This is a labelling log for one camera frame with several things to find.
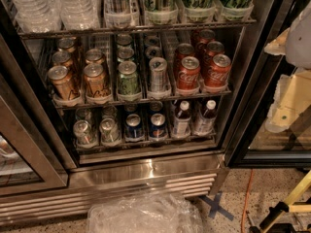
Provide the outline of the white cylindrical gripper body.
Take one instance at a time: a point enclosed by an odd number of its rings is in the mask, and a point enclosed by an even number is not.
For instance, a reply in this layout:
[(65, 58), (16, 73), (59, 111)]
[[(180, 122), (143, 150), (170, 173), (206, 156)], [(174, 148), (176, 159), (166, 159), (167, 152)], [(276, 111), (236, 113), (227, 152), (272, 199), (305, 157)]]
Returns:
[(272, 133), (289, 129), (310, 105), (311, 71), (296, 69), (290, 76), (282, 74), (267, 114), (265, 129)]

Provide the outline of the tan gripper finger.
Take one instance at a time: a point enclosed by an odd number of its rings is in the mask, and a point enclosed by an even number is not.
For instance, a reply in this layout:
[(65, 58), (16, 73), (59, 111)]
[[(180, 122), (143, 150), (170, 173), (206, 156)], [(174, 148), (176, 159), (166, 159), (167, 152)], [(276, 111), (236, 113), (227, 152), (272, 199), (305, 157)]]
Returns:
[(264, 47), (264, 52), (272, 55), (285, 55), (286, 54), (286, 42), (290, 29), (284, 30), (277, 38), (268, 43)]

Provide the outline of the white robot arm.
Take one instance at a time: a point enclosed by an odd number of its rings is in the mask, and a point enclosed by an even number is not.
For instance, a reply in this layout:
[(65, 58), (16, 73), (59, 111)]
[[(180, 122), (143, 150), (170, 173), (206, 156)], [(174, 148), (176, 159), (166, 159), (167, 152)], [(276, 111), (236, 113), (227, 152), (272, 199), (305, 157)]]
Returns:
[(296, 68), (278, 81), (265, 123), (268, 131), (279, 133), (289, 129), (311, 105), (311, 2), (264, 52), (284, 55)]

